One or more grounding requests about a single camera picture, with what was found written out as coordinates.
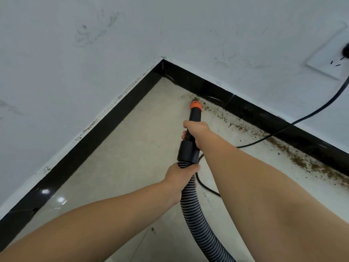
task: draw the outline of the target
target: vacuum hose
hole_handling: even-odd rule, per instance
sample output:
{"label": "vacuum hose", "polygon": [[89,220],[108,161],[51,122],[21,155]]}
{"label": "vacuum hose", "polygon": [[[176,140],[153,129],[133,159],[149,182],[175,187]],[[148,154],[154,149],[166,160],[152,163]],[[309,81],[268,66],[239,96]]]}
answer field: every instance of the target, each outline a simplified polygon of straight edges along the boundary
{"label": "vacuum hose", "polygon": [[[198,101],[192,101],[189,120],[201,121],[201,112],[201,104]],[[178,151],[178,166],[187,168],[198,163],[199,152],[195,138],[187,131]],[[217,239],[202,213],[196,194],[195,176],[191,177],[189,183],[182,190],[180,205],[189,230],[207,259],[210,262],[236,262]]]}

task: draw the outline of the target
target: black power cord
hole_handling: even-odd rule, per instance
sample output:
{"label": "black power cord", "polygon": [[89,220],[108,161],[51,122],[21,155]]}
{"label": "black power cord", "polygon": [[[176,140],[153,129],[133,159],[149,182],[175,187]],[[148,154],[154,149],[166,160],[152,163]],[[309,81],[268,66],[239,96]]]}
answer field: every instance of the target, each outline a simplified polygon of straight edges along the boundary
{"label": "black power cord", "polygon": [[[312,116],[316,115],[317,113],[321,112],[322,110],[324,110],[325,108],[327,108],[329,105],[331,105],[331,104],[344,92],[344,90],[347,88],[348,84],[349,84],[349,77],[345,80],[345,82],[344,82],[344,83],[342,84],[342,86],[339,88],[338,92],[337,92],[329,101],[327,101],[326,104],[324,104],[323,106],[321,106],[320,108],[318,108],[317,110],[315,110],[314,112],[312,112],[311,114],[309,114],[309,115],[307,115],[307,116],[304,116],[303,118],[300,118],[300,119],[296,120],[295,122],[292,122],[291,124],[287,125],[286,127],[283,127],[281,130],[278,130],[277,132],[274,132],[274,133],[272,133],[272,134],[269,134],[269,135],[265,136],[264,138],[262,138],[262,139],[260,139],[260,140],[258,140],[258,141],[255,141],[255,142],[250,143],[250,144],[242,145],[242,146],[237,146],[236,148],[241,149],[241,148],[246,148],[246,147],[255,145],[255,144],[257,144],[257,143],[259,143],[259,142],[261,142],[261,141],[264,141],[264,140],[266,140],[266,139],[268,139],[268,138],[270,138],[270,137],[275,136],[276,134],[278,134],[278,133],[280,133],[280,132],[286,130],[287,128],[289,128],[289,127],[291,127],[291,126],[293,126],[293,125],[295,125],[295,124],[297,124],[297,123],[299,123],[299,122],[301,122],[301,121],[304,121],[304,120],[306,120],[306,119],[308,119],[308,118],[311,118]],[[204,156],[204,155],[202,154],[202,155],[199,157],[198,163],[199,163],[200,160],[203,158],[203,156]],[[208,191],[212,192],[213,194],[216,194],[217,196],[220,196],[220,194],[219,194],[218,192],[216,192],[216,191],[210,189],[209,187],[205,186],[205,185],[202,183],[202,181],[201,181],[201,180],[199,179],[199,177],[198,177],[198,173],[195,173],[195,176],[196,176],[196,179],[197,179],[198,183],[199,183],[204,189],[207,189]]]}

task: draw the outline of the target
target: dust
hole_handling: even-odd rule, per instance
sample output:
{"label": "dust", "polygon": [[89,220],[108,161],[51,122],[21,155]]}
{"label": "dust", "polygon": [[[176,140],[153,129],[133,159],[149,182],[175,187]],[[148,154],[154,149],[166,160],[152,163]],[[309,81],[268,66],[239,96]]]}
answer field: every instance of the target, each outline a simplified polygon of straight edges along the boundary
{"label": "dust", "polygon": [[[211,111],[216,114],[217,118],[223,120],[226,123],[229,123],[228,128],[231,128],[232,131],[238,130],[241,133],[247,133],[256,140],[267,135],[267,133],[262,131],[261,129],[245,122],[238,117],[235,117],[234,115],[232,116],[232,114],[227,113],[222,108],[219,108],[210,102],[206,102],[204,99],[194,94],[185,95],[182,98],[189,98],[191,100],[200,101],[203,110]],[[342,173],[295,149],[285,142],[278,140],[275,137],[270,137],[266,139],[266,141],[268,141],[273,147],[281,151],[281,153],[286,154],[292,163],[299,166],[304,171],[312,174],[315,178],[321,180],[333,180],[338,182],[338,184],[340,184],[341,186],[347,187],[349,189],[348,176],[343,175]]]}

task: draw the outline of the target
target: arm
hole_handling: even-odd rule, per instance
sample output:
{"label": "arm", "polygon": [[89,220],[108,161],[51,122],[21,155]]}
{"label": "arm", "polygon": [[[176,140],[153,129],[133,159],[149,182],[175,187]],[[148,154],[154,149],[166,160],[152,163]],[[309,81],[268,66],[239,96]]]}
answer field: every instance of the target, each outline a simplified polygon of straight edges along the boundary
{"label": "arm", "polygon": [[237,149],[207,123],[184,122],[256,262],[347,261],[349,224],[274,167]]}
{"label": "arm", "polygon": [[105,261],[177,204],[199,168],[175,163],[162,182],[69,211],[5,249],[0,261]]}

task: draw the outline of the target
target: orange nozzle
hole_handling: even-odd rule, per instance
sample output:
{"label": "orange nozzle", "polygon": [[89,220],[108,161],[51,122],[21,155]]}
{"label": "orange nozzle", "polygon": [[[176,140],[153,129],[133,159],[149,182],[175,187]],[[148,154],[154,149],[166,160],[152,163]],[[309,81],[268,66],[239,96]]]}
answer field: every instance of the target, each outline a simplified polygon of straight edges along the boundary
{"label": "orange nozzle", "polygon": [[202,112],[202,106],[201,106],[200,102],[197,100],[193,100],[190,103],[190,109],[192,109],[192,108],[199,108],[199,109],[201,109],[201,112]]}

